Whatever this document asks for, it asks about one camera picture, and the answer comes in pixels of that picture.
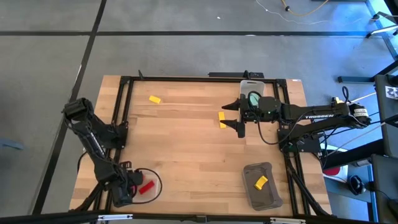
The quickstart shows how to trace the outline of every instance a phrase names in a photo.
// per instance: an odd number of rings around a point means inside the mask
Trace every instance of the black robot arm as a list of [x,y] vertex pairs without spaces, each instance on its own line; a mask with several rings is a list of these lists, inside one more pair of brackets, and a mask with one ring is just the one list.
[[[132,189],[134,186],[142,184],[142,172],[128,169],[131,167],[130,162],[115,163],[106,156],[103,150],[103,147],[119,148],[123,146],[127,134],[125,128],[104,124],[94,114],[91,102],[85,98],[66,104],[63,113],[67,126],[79,137],[94,163],[94,173],[98,185],[91,195],[95,195],[101,190],[111,190],[115,207],[132,204],[132,198],[135,195]],[[86,210],[90,206],[91,200],[93,197],[88,197],[88,202],[85,201],[83,203],[85,206],[80,209]]]
[[[259,93],[256,92],[250,92],[249,98],[250,100],[242,94],[234,103],[222,107],[226,110],[239,110],[239,119],[221,121],[234,128],[239,138],[244,137],[245,123],[248,121],[272,123],[278,121],[283,125],[294,124],[292,130],[282,129],[278,133],[280,137],[289,142],[301,141],[303,138],[309,137],[315,138],[314,136],[319,132],[339,127],[365,128],[371,121],[363,106],[337,103],[335,99],[332,99],[330,105],[301,107],[282,103],[273,97],[259,96]],[[303,119],[320,118],[323,120],[319,122],[307,125],[297,124]]]

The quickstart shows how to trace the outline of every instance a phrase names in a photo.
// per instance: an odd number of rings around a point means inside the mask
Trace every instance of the wooden table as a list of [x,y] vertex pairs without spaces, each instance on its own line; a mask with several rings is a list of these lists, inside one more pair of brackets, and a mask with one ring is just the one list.
[[[103,78],[95,113],[105,123],[111,122],[119,80],[120,76]],[[287,86],[290,102],[305,106],[301,81],[287,80]],[[274,96],[271,84],[266,84],[264,94]],[[158,96],[162,102],[159,105],[150,102],[150,95]],[[278,146],[264,144],[254,123],[246,125],[244,139],[239,139],[231,128],[220,128],[218,112],[223,111],[221,106],[233,102],[238,95],[238,83],[134,82],[129,133],[121,162],[131,161],[134,168],[155,170],[164,187],[154,202],[112,207],[111,211],[291,216],[284,158]],[[237,111],[224,112],[226,119],[238,117]],[[262,123],[261,128],[265,139],[277,141],[277,123]],[[323,209],[331,213],[319,161],[309,153],[300,155],[306,186]],[[272,164],[277,191],[284,202],[280,208],[257,212],[248,203],[242,171],[245,165],[258,162]],[[93,163],[85,156],[70,208],[79,206],[96,185],[93,171]],[[303,213],[297,186],[296,194],[299,211]],[[101,208],[104,208],[105,198],[103,194]]]

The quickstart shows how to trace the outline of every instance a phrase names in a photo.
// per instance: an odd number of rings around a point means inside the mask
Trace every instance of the concrete floor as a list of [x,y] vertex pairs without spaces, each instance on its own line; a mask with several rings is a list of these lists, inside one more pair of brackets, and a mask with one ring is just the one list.
[[[279,1],[258,1],[287,19],[332,22],[315,25],[286,22],[266,12],[255,0],[115,0],[108,1],[99,29],[364,31],[376,28],[369,23],[371,15],[363,2],[329,2],[311,16],[299,18],[286,13]],[[319,5],[309,0],[290,3],[298,12]],[[99,0],[2,0],[0,30],[91,30],[99,4]],[[29,212],[87,40],[87,37],[0,37],[0,136],[26,146],[23,151],[0,152],[3,180],[0,217]],[[332,96],[343,97],[342,85],[335,81],[337,76],[368,77],[392,61],[379,37],[97,37],[79,96],[95,103],[103,75],[137,75],[138,69],[144,75],[184,76],[252,70],[264,72],[270,78],[302,79],[307,103],[319,105],[329,103]],[[374,91],[371,85],[346,86],[351,99]],[[362,104],[369,113],[377,111],[375,97]],[[329,144],[339,146],[359,133],[361,130],[346,132],[331,138]],[[380,132],[366,136],[347,148],[380,136]],[[68,209],[81,148],[77,137],[68,133],[44,212]]]

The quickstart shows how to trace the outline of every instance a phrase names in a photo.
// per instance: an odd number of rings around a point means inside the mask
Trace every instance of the cable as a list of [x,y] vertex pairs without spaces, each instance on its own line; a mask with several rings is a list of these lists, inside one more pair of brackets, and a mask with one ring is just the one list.
[[330,176],[330,175],[327,175],[327,176],[328,176],[328,177],[332,177],[332,178],[337,178],[337,179],[340,179],[340,180],[344,181],[344,183],[346,183],[346,184],[347,184],[347,181],[346,181],[345,179],[341,178],[341,177]]
[[365,99],[366,97],[369,97],[369,96],[372,96],[372,95],[375,95],[375,94],[376,94],[376,92],[371,93],[371,94],[368,94],[368,95],[366,95],[366,96],[362,96],[362,97],[360,97],[360,98],[358,98],[358,99],[355,99],[355,100],[351,100],[351,102],[354,103],[354,102],[357,102],[357,101],[359,101],[359,100],[363,100],[363,99]]
[[341,90],[342,90],[342,92],[343,92],[343,96],[344,96],[344,98],[346,99],[345,101],[344,101],[344,103],[351,103],[350,102],[350,100],[348,99],[349,98],[349,91],[348,91],[348,88],[346,87],[346,86],[343,86],[342,88],[341,88]]
[[290,12],[291,14],[293,14],[293,15],[295,15],[295,16],[307,16],[307,15],[312,14],[313,12],[316,12],[316,11],[317,11],[318,9],[320,9],[323,5],[325,5],[329,0],[324,1],[324,2],[323,2],[320,6],[318,6],[316,9],[314,9],[314,10],[308,12],[308,13],[305,13],[305,14],[297,14],[297,13],[294,13],[294,12],[290,9],[290,6],[286,5],[285,0],[281,0],[281,1],[282,1],[283,5],[285,6],[285,10],[288,11],[288,12]]
[[[370,123],[369,125],[376,124],[376,123],[380,123],[380,121],[372,122],[372,123]],[[355,128],[348,128],[348,129],[346,129],[346,130],[339,131],[339,132],[337,132],[337,133],[335,133],[335,134],[332,134],[332,135],[340,134],[340,133],[343,133],[343,132],[345,132],[345,131],[350,131],[350,130],[353,130],[353,129],[355,129]]]
[[325,142],[330,136],[332,136],[333,133],[334,133],[337,129],[338,129],[338,128],[335,128],[327,137],[325,136],[325,139],[321,142],[321,144],[322,144],[323,142]]
[[388,197],[388,195],[387,195],[386,193],[382,192],[381,190],[373,189],[373,191],[374,191],[374,192],[380,192],[380,193],[384,194],[384,196],[386,196],[386,197],[388,198],[388,200],[391,200],[391,198]]
[[259,96],[259,98],[261,98],[261,94],[259,93],[259,92],[257,92],[257,91],[250,91],[249,93],[248,93],[248,105],[249,105],[249,109],[252,111],[252,112],[256,112],[256,108],[255,108],[255,106],[253,106],[253,104],[251,103],[251,99],[250,99],[250,95],[251,94],[256,94],[257,96]]
[[380,113],[380,112],[375,112],[373,114],[370,114],[369,116],[373,116],[373,115],[378,114],[378,113]]
[[325,156],[325,162],[322,165],[322,170],[325,168],[326,161],[328,160],[328,156],[329,156],[329,154],[328,154],[328,141],[327,141],[328,138],[326,138],[326,132],[325,131],[323,131],[323,134],[325,135],[325,153],[326,153],[326,156]]
[[298,118],[298,120],[294,123],[293,128],[289,131],[289,133],[287,133],[287,135],[286,135],[285,137],[283,137],[280,141],[277,141],[277,142],[267,142],[267,141],[264,139],[264,137],[262,137],[261,127],[260,127],[260,119],[259,119],[259,117],[256,115],[256,118],[257,118],[257,126],[258,126],[258,128],[259,128],[259,133],[260,133],[260,137],[261,137],[262,141],[265,142],[265,143],[268,144],[268,145],[275,145],[275,144],[279,144],[279,143],[285,141],[285,140],[290,136],[290,134],[292,134],[294,128],[296,127],[297,123],[299,123],[299,121],[301,120],[301,118],[302,118],[304,115],[306,115],[307,113],[309,113],[309,112],[312,112],[312,111],[307,111],[307,112],[301,114],[300,117]]
[[[359,19],[356,19],[355,21],[353,21],[353,22],[348,22],[348,23],[340,23],[340,22],[333,22],[333,21],[329,21],[329,20],[324,20],[324,21],[318,21],[318,22],[297,22],[297,21],[293,21],[293,20],[288,20],[288,19],[286,19],[285,17],[283,17],[281,14],[279,14],[278,12],[272,12],[272,11],[270,11],[270,10],[268,10],[267,8],[265,8],[258,0],[256,0],[256,2],[257,2],[257,4],[258,5],[260,5],[266,12],[269,12],[269,13],[271,13],[271,14],[277,14],[279,17],[281,17],[284,21],[286,21],[286,22],[294,22],[294,23],[296,23],[296,24],[298,24],[298,25],[315,25],[315,24],[319,24],[319,23],[322,23],[322,22],[330,22],[330,23],[335,23],[335,24],[343,24],[342,26],[347,26],[347,25],[349,25],[349,24],[354,24],[354,23],[356,23],[356,22],[358,22],[358,21],[360,21],[360,20],[363,20],[363,19],[365,19],[365,18],[359,18]],[[387,18],[387,17],[398,17],[398,16],[390,16],[390,15],[388,15],[388,16],[382,16],[382,18]]]
[[81,162],[81,158],[83,158],[83,156],[87,154],[87,151],[83,152],[83,154],[79,157],[79,160],[77,161],[77,173],[79,173],[80,170],[80,162]]
[[155,199],[157,199],[160,196],[160,193],[162,193],[162,189],[163,189],[163,183],[162,183],[162,179],[160,178],[160,176],[153,170],[148,169],[148,168],[137,168],[136,170],[147,170],[150,171],[152,173],[154,173],[156,175],[156,177],[159,179],[159,184],[160,184],[160,189],[159,189],[159,193],[152,199],[146,201],[146,202],[133,202],[133,205],[142,205],[145,203],[149,203],[149,202],[153,202]]
[[371,130],[369,130],[369,131],[366,131],[365,133],[363,133],[363,134],[360,134],[359,136],[357,136],[357,137],[355,137],[355,138],[353,138],[353,139],[349,140],[348,142],[346,142],[346,143],[342,144],[340,147],[338,147],[338,148],[337,148],[337,149],[335,149],[333,152],[331,152],[331,153],[329,154],[329,156],[330,156],[330,155],[332,155],[333,153],[337,152],[339,149],[341,149],[342,147],[344,147],[344,146],[345,146],[345,145],[347,145],[348,143],[350,143],[350,142],[352,142],[352,141],[354,141],[354,140],[356,140],[356,139],[358,139],[358,138],[360,138],[360,137],[364,136],[364,135],[365,135],[365,134],[367,134],[367,133],[370,133],[370,132],[372,132],[372,131],[376,130],[377,128],[380,128],[381,126],[383,126],[383,125],[385,125],[385,124],[386,124],[386,123],[385,123],[385,122],[383,122],[383,123],[381,123],[379,126],[377,126],[377,127],[375,127],[375,128],[372,128]]

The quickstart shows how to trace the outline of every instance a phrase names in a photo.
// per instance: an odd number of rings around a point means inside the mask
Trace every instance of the yellow block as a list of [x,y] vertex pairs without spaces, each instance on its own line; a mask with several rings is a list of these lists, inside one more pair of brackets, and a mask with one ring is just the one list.
[[337,101],[337,103],[344,103],[344,101],[339,99],[338,97],[336,97],[336,101]]
[[[218,112],[218,119],[220,121],[225,120],[224,112]],[[226,128],[226,125],[220,122],[220,128]]]
[[156,96],[150,96],[149,100],[151,100],[152,102],[159,104],[160,103],[160,98],[156,97]]
[[268,181],[267,177],[261,176],[259,180],[257,180],[256,184],[254,185],[257,190],[261,190],[262,186]]

